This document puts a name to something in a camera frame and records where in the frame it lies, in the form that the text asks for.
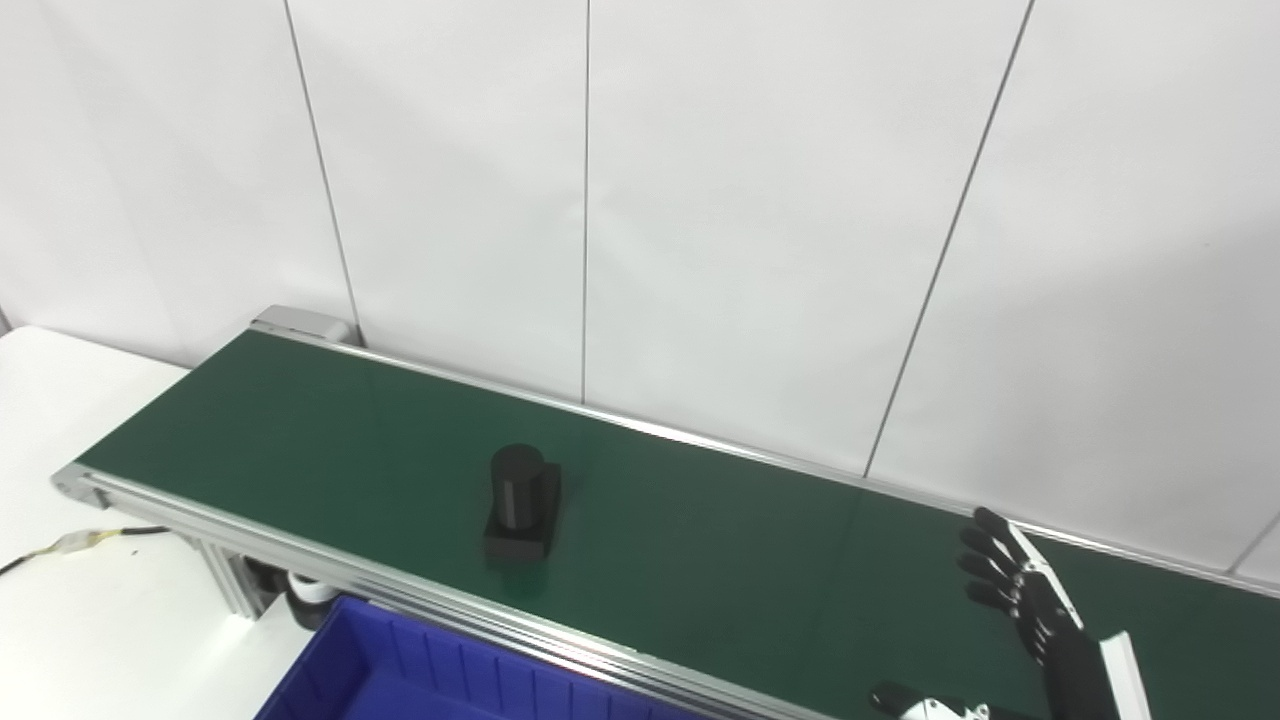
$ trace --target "black cylindrical object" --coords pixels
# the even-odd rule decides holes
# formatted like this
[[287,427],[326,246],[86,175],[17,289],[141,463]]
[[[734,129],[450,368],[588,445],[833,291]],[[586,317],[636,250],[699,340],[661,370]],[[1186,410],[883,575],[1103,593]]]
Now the black cylindrical object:
[[531,445],[508,445],[493,455],[489,461],[493,507],[503,528],[524,530],[541,519],[545,468],[543,454]]

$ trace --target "white wall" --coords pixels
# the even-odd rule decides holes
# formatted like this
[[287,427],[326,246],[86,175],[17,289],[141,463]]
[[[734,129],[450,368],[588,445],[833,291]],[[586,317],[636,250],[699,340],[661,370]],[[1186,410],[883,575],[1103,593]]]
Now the white wall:
[[292,0],[374,348],[579,398],[585,0]]
[[1036,6],[872,475],[1235,561],[1280,509],[1276,28]]
[[1024,10],[593,3],[586,401],[860,473]]
[[283,8],[0,4],[0,306],[193,364],[273,302],[351,316]]
[[1280,512],[1261,0],[1036,5],[876,446],[1025,8],[595,0],[588,53],[585,0],[293,0],[339,245],[282,3],[12,0],[0,307],[187,364],[273,302],[358,314],[1280,583],[1276,533],[1243,557]]

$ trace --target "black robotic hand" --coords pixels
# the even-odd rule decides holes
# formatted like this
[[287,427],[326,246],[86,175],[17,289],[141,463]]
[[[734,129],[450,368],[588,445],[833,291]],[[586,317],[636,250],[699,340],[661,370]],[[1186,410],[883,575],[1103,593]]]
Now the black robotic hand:
[[[1094,641],[1048,561],[1005,518],[979,507],[975,528],[960,532],[972,550],[960,568],[977,578],[965,588],[975,602],[1005,612],[1044,674],[1053,720],[1151,720],[1128,633]],[[1018,720],[1024,715],[931,698],[895,683],[870,694],[872,706],[902,720]]]

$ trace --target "wire connector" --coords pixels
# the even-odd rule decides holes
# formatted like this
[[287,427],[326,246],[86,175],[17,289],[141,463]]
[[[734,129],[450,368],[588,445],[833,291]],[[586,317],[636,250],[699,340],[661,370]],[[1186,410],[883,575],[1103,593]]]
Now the wire connector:
[[120,534],[120,530],[76,530],[74,533],[67,533],[65,536],[58,538],[54,544],[44,550],[37,550],[36,555],[47,555],[52,552],[67,555],[68,552],[78,552],[81,550],[88,550],[106,538],[115,537],[118,534]]

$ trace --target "blue crate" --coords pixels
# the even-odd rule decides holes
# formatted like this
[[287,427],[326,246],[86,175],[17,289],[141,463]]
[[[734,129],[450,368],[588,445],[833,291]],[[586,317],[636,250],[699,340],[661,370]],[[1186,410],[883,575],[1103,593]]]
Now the blue crate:
[[353,598],[340,598],[257,720],[701,720]]

